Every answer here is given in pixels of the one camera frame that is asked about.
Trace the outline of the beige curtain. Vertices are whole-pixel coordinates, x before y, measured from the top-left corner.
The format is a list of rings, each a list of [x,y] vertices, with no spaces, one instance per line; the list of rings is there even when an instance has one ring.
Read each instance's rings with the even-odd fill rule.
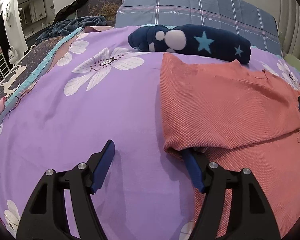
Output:
[[[300,60],[300,5],[296,0],[280,0],[277,23],[282,51]]]

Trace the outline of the coral red knit garment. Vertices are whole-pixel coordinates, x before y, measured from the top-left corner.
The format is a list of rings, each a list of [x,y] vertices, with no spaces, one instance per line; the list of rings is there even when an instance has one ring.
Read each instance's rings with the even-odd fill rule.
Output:
[[[299,96],[282,78],[238,61],[186,64],[165,53],[164,150],[195,147],[229,170],[251,169],[285,236],[300,217]]]

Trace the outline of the green cushion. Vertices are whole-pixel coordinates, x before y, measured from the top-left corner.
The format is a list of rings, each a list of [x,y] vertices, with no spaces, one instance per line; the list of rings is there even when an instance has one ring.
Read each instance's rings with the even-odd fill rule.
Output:
[[[300,72],[300,60],[297,59],[294,55],[292,54],[287,54],[284,57],[284,60],[290,64],[292,67],[294,67],[296,70]]]

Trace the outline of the blue plaid pillow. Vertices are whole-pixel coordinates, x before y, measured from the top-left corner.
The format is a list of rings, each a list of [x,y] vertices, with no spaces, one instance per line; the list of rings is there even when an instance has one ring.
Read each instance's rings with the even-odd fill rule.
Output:
[[[115,20],[117,28],[158,24],[223,29],[245,37],[252,46],[281,54],[275,18],[243,0],[123,0]]]

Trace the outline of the navy star plush garment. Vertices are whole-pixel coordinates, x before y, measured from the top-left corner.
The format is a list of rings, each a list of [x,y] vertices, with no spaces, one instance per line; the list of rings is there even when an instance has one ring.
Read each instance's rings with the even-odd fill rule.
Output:
[[[169,29],[164,25],[139,27],[128,37],[139,51],[199,55],[223,61],[250,61],[250,41],[223,29],[186,24]]]

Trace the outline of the teal fuzzy blanket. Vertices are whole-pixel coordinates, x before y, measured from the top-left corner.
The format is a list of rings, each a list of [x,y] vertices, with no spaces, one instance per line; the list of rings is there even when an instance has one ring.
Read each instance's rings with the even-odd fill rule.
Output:
[[[48,40],[50,38],[67,36],[75,31],[77,28],[85,28],[90,26],[105,26],[106,19],[104,16],[84,16],[74,19],[67,19],[57,22],[49,27],[45,32],[39,35],[36,39],[35,45]]]

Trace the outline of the white shelf rack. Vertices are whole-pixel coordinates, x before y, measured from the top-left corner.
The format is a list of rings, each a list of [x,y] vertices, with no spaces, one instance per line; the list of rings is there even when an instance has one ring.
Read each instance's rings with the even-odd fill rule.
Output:
[[[5,77],[10,72],[9,66],[3,56],[0,54],[0,75],[1,77]]]

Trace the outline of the dark floral pillow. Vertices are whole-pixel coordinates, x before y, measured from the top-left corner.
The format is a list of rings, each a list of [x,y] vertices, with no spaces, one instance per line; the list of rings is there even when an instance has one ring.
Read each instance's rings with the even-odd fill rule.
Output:
[[[123,0],[88,0],[76,12],[77,17],[104,16],[106,25],[115,26],[116,15]]]

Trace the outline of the purple floral duvet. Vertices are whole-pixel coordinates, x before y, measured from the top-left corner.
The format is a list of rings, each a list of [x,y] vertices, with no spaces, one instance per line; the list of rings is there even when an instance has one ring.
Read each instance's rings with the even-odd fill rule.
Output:
[[[71,170],[108,140],[115,144],[114,158],[91,195],[106,239],[190,239],[205,195],[192,183],[183,150],[164,150],[162,58],[169,53],[186,64],[229,61],[139,51],[128,43],[136,29],[75,30],[0,101],[0,239],[17,239],[26,204],[47,170]],[[285,61],[250,49],[248,64],[234,61],[300,90],[300,77]],[[64,197],[70,233],[79,239],[69,190]],[[217,239],[226,234],[231,197],[227,189]],[[300,217],[280,234],[287,238],[300,239]]]

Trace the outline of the black cloth on pillow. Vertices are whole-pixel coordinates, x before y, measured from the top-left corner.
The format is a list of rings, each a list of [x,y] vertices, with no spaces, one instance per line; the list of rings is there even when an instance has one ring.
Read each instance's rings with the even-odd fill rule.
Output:
[[[75,0],[70,5],[67,5],[59,12],[57,12],[55,19],[53,21],[54,24],[65,20],[68,16],[76,12],[77,9],[83,7],[89,0]]]

